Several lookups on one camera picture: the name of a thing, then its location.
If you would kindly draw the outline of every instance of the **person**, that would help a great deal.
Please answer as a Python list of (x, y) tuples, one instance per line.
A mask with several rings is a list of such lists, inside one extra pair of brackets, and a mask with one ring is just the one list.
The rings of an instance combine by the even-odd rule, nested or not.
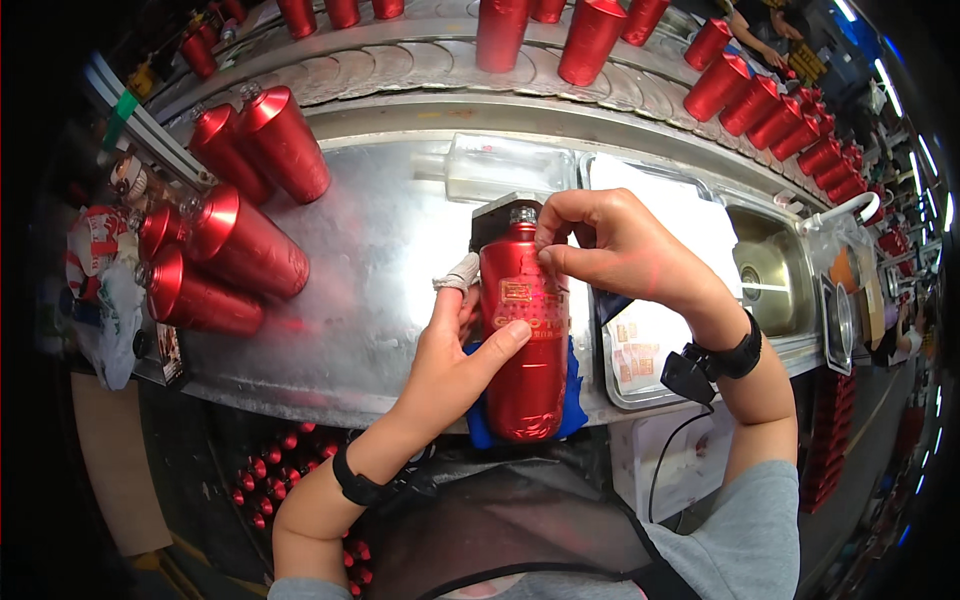
[[(579, 248), (565, 243), (570, 232)], [(628, 190), (553, 194), (540, 212), (535, 245), (542, 268), (550, 272), (678, 312), (696, 343), (708, 350), (737, 348), (758, 331), (713, 270)], [(341, 536), (366, 507), (345, 497), (338, 479), (344, 472), (336, 472), (336, 462), (343, 460), (350, 476), (387, 484), (466, 412), (530, 339), (530, 325), (512, 321), (466, 356), (461, 348), (478, 296), (476, 286), (466, 294), (439, 290), (396, 404), (346, 450), (306, 475), (280, 506), (273, 529), (271, 600), (349, 600)], [(564, 496), (573, 498), (572, 504), (555, 502), (553, 495), (537, 504), (537, 490), (545, 490), (541, 478), (514, 485), (522, 471), (515, 468), (509, 476), (501, 471), (470, 488), (460, 498), (473, 510), (467, 516), (445, 506), (442, 493), (435, 504), (417, 508), (418, 520), (387, 538), (399, 540), (402, 549), (381, 548), (384, 564), (374, 564), (366, 597), (792, 598), (800, 571), (797, 416), (787, 372), (766, 338), (759, 340), (758, 362), (748, 374), (720, 376), (716, 382), (735, 425), (722, 491), (695, 533), (681, 536), (658, 524), (640, 526), (629, 509), (605, 512), (606, 505), (583, 494)], [(509, 490), (520, 494), (518, 504), (498, 504), (499, 494), (506, 492), (495, 482), (504, 477)], [(572, 490), (576, 483), (561, 487)], [(475, 519), (482, 525), (470, 529)], [(582, 527), (584, 522), (591, 524)], [(390, 520), (383, 519), (381, 526), (390, 528)], [(576, 539), (572, 549), (557, 549), (571, 538)], [(590, 552), (606, 553), (605, 560), (619, 564), (591, 562)], [(558, 553), (562, 561), (542, 557)], [(642, 557), (634, 561), (634, 553)], [(630, 561), (636, 564), (624, 565)], [(373, 593), (378, 583), (389, 591)]]
[(796, 7), (773, 8), (763, 0), (740, 0), (730, 22), (733, 35), (771, 68), (789, 68), (790, 42), (809, 35), (810, 25)]
[(878, 367), (895, 367), (920, 352), (924, 344), (924, 336), (935, 325), (936, 310), (931, 300), (920, 304), (917, 318), (907, 327), (905, 323), (909, 315), (909, 307), (903, 304), (900, 307), (897, 324), (884, 332), (876, 349), (867, 347), (867, 351), (873, 356), (874, 364)]

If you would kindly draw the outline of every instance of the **gray shirt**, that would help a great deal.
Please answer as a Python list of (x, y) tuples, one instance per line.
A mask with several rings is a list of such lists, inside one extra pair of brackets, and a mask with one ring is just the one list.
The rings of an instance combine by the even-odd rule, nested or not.
[[(800, 577), (800, 502), (797, 469), (769, 461), (744, 471), (720, 491), (696, 532), (679, 536), (644, 525), (662, 556), (703, 600), (789, 600)], [(269, 600), (351, 600), (345, 589), (318, 579), (287, 577)], [(632, 582), (571, 573), (520, 573), (444, 596), (451, 600), (640, 600)]]

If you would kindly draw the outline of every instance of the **hand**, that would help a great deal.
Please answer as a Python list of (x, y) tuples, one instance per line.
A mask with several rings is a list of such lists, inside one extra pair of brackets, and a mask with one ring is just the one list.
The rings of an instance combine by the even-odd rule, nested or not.
[(404, 427), (421, 434), (421, 446), (460, 418), (530, 339), (528, 323), (511, 321), (472, 355), (464, 354), (463, 342), (476, 318), (473, 309), (479, 298), (476, 285), (466, 299), (458, 289), (442, 288), (430, 324), (420, 334), (410, 378), (390, 412)]
[[(581, 248), (566, 244), (571, 231)], [(705, 348), (735, 348), (750, 332), (720, 277), (626, 189), (554, 194), (540, 212), (534, 242), (548, 269), (680, 313)]]
[(764, 46), (763, 50), (760, 50), (760, 54), (763, 55), (763, 59), (766, 60), (770, 66), (778, 69), (788, 68), (786, 57), (780, 56), (780, 54), (770, 46)]

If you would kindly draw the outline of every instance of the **green tape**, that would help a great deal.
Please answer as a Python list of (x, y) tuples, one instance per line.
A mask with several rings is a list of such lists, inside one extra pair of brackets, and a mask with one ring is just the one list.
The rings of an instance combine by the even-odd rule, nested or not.
[(123, 95), (117, 100), (107, 120), (107, 133), (104, 135), (104, 143), (101, 146), (105, 152), (110, 152), (117, 147), (117, 138), (120, 137), (123, 124), (127, 122), (138, 104), (128, 89), (123, 90)]

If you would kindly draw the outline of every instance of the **white faucet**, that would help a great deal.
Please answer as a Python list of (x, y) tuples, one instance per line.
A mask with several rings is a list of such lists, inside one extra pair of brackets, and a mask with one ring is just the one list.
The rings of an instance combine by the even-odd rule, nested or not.
[(797, 229), (801, 235), (807, 235), (811, 231), (816, 231), (821, 228), (826, 221), (855, 212), (864, 204), (867, 207), (860, 211), (860, 220), (866, 222), (874, 216), (874, 213), (880, 207), (880, 197), (874, 192), (864, 192), (835, 208), (831, 208), (827, 212), (818, 212), (809, 219), (801, 221), (800, 224), (797, 225)]

